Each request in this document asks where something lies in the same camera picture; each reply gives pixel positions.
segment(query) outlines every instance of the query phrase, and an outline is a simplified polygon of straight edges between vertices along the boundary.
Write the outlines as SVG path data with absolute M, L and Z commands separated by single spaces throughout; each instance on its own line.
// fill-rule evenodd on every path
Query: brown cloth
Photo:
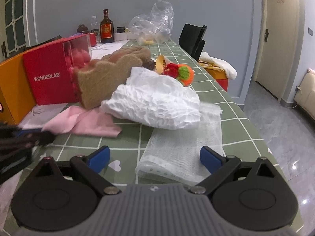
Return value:
M 87 67 L 73 70 L 80 103 L 85 109 L 100 106 L 110 99 L 120 84 L 126 84 L 132 67 L 142 67 L 151 61 L 149 49 L 140 46 L 120 48 L 101 60 L 91 60 Z

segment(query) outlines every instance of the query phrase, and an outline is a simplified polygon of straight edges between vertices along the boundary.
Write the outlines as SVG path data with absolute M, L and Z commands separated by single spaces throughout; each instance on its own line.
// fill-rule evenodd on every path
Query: pink cloth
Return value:
M 103 113 L 99 108 L 85 110 L 79 106 L 71 106 L 47 122 L 42 131 L 117 137 L 121 128 L 114 124 L 111 115 Z

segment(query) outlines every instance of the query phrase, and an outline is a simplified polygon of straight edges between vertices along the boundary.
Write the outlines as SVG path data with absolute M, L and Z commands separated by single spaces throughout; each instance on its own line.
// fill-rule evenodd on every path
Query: gray ribbed panel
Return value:
M 204 195 L 180 184 L 129 185 L 119 195 L 105 196 L 85 222 L 60 232 L 21 228 L 15 236 L 296 236 L 289 226 L 252 232 L 223 220 Z

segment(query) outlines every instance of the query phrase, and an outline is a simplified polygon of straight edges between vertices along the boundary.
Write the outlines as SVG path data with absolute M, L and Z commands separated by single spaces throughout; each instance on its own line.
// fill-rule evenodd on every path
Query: red knitted flower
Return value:
M 170 77 L 173 78 L 177 78 L 178 77 L 178 69 L 179 66 L 174 64 L 174 63 L 169 63 L 163 70 L 163 75 L 168 75 Z

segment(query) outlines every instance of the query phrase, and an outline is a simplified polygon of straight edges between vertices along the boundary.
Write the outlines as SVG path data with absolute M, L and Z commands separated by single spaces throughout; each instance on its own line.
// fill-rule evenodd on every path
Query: gray tiled floor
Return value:
M 244 113 L 289 180 L 304 221 L 300 235 L 308 235 L 315 229 L 315 127 L 298 110 L 282 107 L 256 82 L 249 86 Z

